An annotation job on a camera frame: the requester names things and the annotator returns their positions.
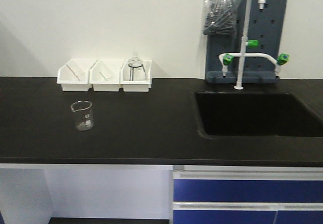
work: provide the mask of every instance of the white plastic tray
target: white plastic tray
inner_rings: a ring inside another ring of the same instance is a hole
[[[119,91],[120,70],[124,60],[98,60],[90,70],[94,91]]]
[[[88,91],[89,70],[96,60],[71,59],[58,70],[57,83],[63,91]]]
[[[143,66],[146,71],[146,77],[143,70],[134,71],[134,81],[130,81],[130,68],[128,67],[128,60],[126,60],[121,68],[120,83],[122,84],[123,91],[125,92],[148,92],[151,88],[151,60],[143,60]]]

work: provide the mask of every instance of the black sink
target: black sink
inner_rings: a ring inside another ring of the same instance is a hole
[[[195,92],[194,99],[206,137],[323,137],[321,117],[290,93]]]

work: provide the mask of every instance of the white faucet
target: white faucet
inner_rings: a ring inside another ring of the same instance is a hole
[[[239,68],[238,68],[238,77],[237,77],[237,83],[234,86],[235,89],[241,90],[242,87],[242,77],[243,77],[243,68],[244,68],[244,59],[245,57],[261,57],[266,58],[269,61],[271,61],[275,65],[275,74],[278,76],[278,73],[280,71],[280,66],[284,63],[286,63],[289,59],[289,55],[282,54],[280,55],[280,60],[274,59],[272,56],[265,54],[265,53],[246,53],[247,46],[250,42],[248,42],[248,30],[249,30],[249,20],[250,20],[250,11],[251,11],[251,2],[252,0],[247,0],[246,4],[246,13],[244,17],[244,26],[243,26],[243,34],[241,37],[241,47],[239,53],[223,53],[219,55],[219,60],[222,64],[222,73],[223,77],[227,75],[228,71],[228,65],[224,64],[225,57],[229,57],[229,59],[233,57],[239,57]],[[264,5],[266,3],[266,0],[258,0],[259,3],[259,9],[263,9]]]

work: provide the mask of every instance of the beaker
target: beaker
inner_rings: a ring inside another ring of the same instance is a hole
[[[77,130],[85,131],[93,127],[92,103],[90,101],[77,101],[71,104],[71,110]]]

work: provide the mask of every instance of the blue cabinet drawer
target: blue cabinet drawer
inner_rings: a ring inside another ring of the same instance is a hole
[[[323,181],[175,179],[174,201],[322,203]]]
[[[273,224],[275,211],[174,210],[174,224]]]
[[[279,211],[276,224],[322,224],[323,211]]]

